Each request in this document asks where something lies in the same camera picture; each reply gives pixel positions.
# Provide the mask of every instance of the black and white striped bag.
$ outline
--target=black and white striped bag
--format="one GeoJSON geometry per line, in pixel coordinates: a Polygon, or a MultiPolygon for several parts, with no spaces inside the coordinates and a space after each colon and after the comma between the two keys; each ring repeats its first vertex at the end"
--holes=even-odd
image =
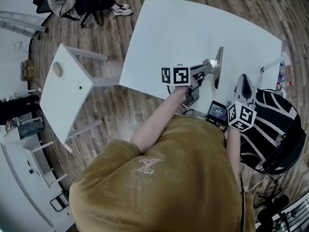
{"type": "Polygon", "coordinates": [[[292,167],[305,144],[296,109],[285,98],[258,90],[254,126],[241,134],[241,160],[258,172],[281,174],[292,167]]]}

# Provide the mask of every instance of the white desk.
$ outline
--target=white desk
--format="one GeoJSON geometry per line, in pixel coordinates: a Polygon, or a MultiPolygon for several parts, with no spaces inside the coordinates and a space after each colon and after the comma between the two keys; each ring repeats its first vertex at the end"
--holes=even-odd
{"type": "MultiPolygon", "coordinates": [[[[214,59],[224,47],[219,88],[208,75],[191,108],[207,113],[212,100],[226,105],[239,76],[257,81],[260,69],[281,56],[281,41],[238,16],[184,0],[145,0],[126,55],[120,85],[162,99],[161,68],[193,66],[214,59]]],[[[263,76],[262,88],[276,87],[279,64],[263,76]]]]}
{"type": "Polygon", "coordinates": [[[54,168],[47,169],[46,171],[44,171],[38,161],[36,153],[38,153],[40,150],[42,151],[43,148],[48,147],[49,145],[52,145],[53,143],[54,142],[49,142],[44,145],[38,145],[37,148],[28,148],[28,147],[23,148],[26,154],[27,160],[28,160],[28,164],[30,165],[33,171],[33,174],[35,174],[40,179],[42,179],[48,188],[50,188],[54,183],[58,183],[59,181],[61,181],[62,179],[68,176],[68,174],[65,173],[64,175],[62,175],[60,178],[56,179],[55,181],[48,182],[48,175],[52,173],[54,168]]]}
{"type": "Polygon", "coordinates": [[[75,55],[107,61],[106,55],[84,51],[60,44],[53,63],[58,62],[63,68],[61,78],[49,69],[40,106],[50,126],[60,142],[65,142],[94,126],[102,123],[99,119],[90,125],[71,131],[74,121],[93,87],[114,86],[119,84],[117,78],[92,77],[75,55]]]}

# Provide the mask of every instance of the chair leg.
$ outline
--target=chair leg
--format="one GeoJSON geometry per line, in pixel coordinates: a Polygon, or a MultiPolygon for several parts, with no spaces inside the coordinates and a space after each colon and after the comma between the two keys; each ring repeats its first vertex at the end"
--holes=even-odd
{"type": "Polygon", "coordinates": [[[86,15],[83,17],[83,20],[82,20],[82,22],[81,22],[81,28],[84,28],[84,27],[85,27],[84,23],[85,23],[85,21],[87,20],[87,18],[90,16],[90,14],[91,14],[91,11],[88,11],[88,12],[86,13],[86,15]]]}
{"type": "Polygon", "coordinates": [[[95,18],[96,23],[97,23],[100,27],[102,27],[102,26],[103,26],[103,23],[100,23],[100,22],[98,21],[97,12],[96,12],[96,11],[93,11],[93,12],[92,12],[92,15],[93,15],[93,17],[95,18]]]}

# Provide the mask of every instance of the bottle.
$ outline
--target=bottle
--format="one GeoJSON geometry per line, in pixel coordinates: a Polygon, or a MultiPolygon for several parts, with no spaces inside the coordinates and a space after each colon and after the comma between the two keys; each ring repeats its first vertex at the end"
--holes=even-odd
{"type": "Polygon", "coordinates": [[[292,82],[291,81],[289,81],[289,82],[287,82],[287,83],[284,83],[284,82],[281,82],[281,83],[277,83],[277,85],[276,85],[276,91],[279,91],[279,90],[281,90],[282,88],[283,89],[286,89],[288,86],[290,86],[290,85],[292,85],[292,82]]]}
{"type": "Polygon", "coordinates": [[[284,81],[284,64],[280,63],[279,75],[277,83],[282,83],[284,81]]]}

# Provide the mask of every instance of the table leg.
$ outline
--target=table leg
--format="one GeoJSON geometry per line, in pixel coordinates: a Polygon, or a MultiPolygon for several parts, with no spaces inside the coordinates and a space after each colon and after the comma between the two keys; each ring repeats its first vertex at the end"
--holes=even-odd
{"type": "Polygon", "coordinates": [[[74,48],[74,47],[71,47],[71,46],[65,46],[65,48],[68,49],[69,51],[71,51],[74,55],[80,55],[80,56],[89,57],[89,58],[96,58],[96,59],[100,59],[100,60],[103,60],[103,61],[108,60],[107,55],[89,52],[89,51],[74,48]]]}
{"type": "Polygon", "coordinates": [[[53,143],[54,143],[54,141],[51,141],[51,142],[49,142],[49,143],[47,143],[47,144],[44,144],[44,145],[42,145],[42,146],[40,146],[40,147],[37,147],[36,149],[32,149],[31,152],[34,153],[34,152],[36,152],[36,151],[38,151],[38,150],[40,150],[40,149],[43,149],[43,148],[48,147],[49,145],[52,145],[53,143]]]}
{"type": "Polygon", "coordinates": [[[54,183],[58,183],[59,181],[63,180],[65,177],[67,177],[68,174],[65,173],[64,175],[62,175],[60,178],[58,178],[57,180],[55,180],[54,182],[50,183],[49,186],[51,186],[54,183]]]}
{"type": "Polygon", "coordinates": [[[34,121],[37,121],[37,120],[41,120],[42,121],[42,117],[37,117],[37,118],[33,118],[33,119],[28,119],[22,123],[20,123],[20,125],[25,125],[27,123],[30,123],[30,122],[34,122],[34,121]]]}
{"type": "Polygon", "coordinates": [[[119,85],[119,78],[92,78],[94,82],[94,87],[105,87],[105,86],[115,86],[119,85]]]}
{"type": "Polygon", "coordinates": [[[54,170],[54,168],[51,168],[50,170],[48,170],[46,173],[44,173],[44,175],[45,174],[48,174],[48,173],[50,173],[50,172],[52,172],[54,170]]]}
{"type": "Polygon", "coordinates": [[[29,93],[34,93],[36,91],[37,91],[36,89],[30,89],[27,92],[22,92],[22,93],[15,93],[14,92],[14,99],[17,99],[17,97],[19,97],[19,96],[25,96],[25,95],[28,96],[29,93]]]}
{"type": "Polygon", "coordinates": [[[69,135],[68,135],[67,140],[72,138],[72,137],[75,137],[75,136],[77,136],[77,135],[79,135],[79,134],[81,134],[81,133],[83,133],[83,132],[85,132],[85,131],[87,131],[87,130],[89,130],[91,128],[94,128],[95,126],[98,126],[98,125],[100,125],[102,123],[103,123],[103,120],[99,119],[99,120],[97,120],[97,121],[95,121],[95,122],[93,122],[93,123],[91,123],[89,125],[86,125],[86,126],[81,127],[81,128],[79,128],[77,130],[71,131],[69,133],[69,135]]]}

